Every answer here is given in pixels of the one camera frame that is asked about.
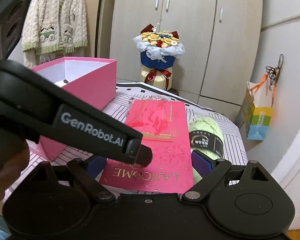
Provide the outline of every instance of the white wall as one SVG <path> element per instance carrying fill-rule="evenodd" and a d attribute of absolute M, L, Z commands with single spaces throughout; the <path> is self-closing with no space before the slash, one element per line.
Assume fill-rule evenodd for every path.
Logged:
<path fill-rule="evenodd" d="M 263 28 L 300 15 L 300 0 L 264 0 Z M 255 159 L 271 172 L 292 199 L 296 216 L 291 229 L 300 228 L 300 19 L 266 28 L 261 32 L 252 82 L 259 82 L 266 66 L 284 66 L 277 84 L 274 115 L 262 142 L 244 139 L 248 159 Z M 240 131 L 244 138 L 245 127 Z"/>
<path fill-rule="evenodd" d="M 11 52 L 9 58 L 10 60 L 14 60 L 16 62 L 19 62 L 23 65 L 23 51 L 21 46 L 21 39 L 14 48 L 14 50 Z"/>

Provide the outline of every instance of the red ribbon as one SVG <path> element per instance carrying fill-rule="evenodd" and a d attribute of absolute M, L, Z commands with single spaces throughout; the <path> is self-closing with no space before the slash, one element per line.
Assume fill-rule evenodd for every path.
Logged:
<path fill-rule="evenodd" d="M 151 70 L 145 79 L 145 83 L 147 84 L 148 81 L 153 81 L 155 76 L 157 75 L 157 72 L 161 72 L 164 77 L 166 78 L 166 88 L 165 90 L 168 89 L 168 85 L 169 85 L 169 78 L 171 77 L 171 72 L 167 71 L 167 70 L 163 70 L 163 69 L 153 69 Z"/>

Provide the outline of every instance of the cardigan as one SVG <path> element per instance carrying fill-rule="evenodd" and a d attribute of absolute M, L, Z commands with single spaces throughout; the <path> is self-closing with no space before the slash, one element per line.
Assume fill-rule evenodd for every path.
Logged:
<path fill-rule="evenodd" d="M 31 0 L 22 33 L 24 52 L 72 53 L 87 44 L 84 0 Z"/>

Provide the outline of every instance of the cabinet handle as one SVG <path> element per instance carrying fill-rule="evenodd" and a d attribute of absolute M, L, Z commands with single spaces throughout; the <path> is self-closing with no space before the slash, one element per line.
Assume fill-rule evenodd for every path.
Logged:
<path fill-rule="evenodd" d="M 222 14 L 223 14 L 223 9 L 220 8 L 220 17 L 219 17 L 219 22 L 222 23 Z"/>
<path fill-rule="evenodd" d="M 155 10 L 158 10 L 159 0 L 155 0 Z"/>
<path fill-rule="evenodd" d="M 167 7 L 166 7 L 166 11 L 169 11 L 169 5 L 170 5 L 170 0 L 167 0 Z"/>

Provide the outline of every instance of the silver bolt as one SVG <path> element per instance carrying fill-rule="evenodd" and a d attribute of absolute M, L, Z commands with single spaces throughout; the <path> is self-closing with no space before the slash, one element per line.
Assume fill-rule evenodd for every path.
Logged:
<path fill-rule="evenodd" d="M 112 194 L 108 191 L 101 191 L 97 194 L 98 199 L 106 200 L 112 198 Z"/>
<path fill-rule="evenodd" d="M 200 193 L 196 191 L 188 191 L 185 193 L 187 199 L 198 199 L 200 196 Z"/>

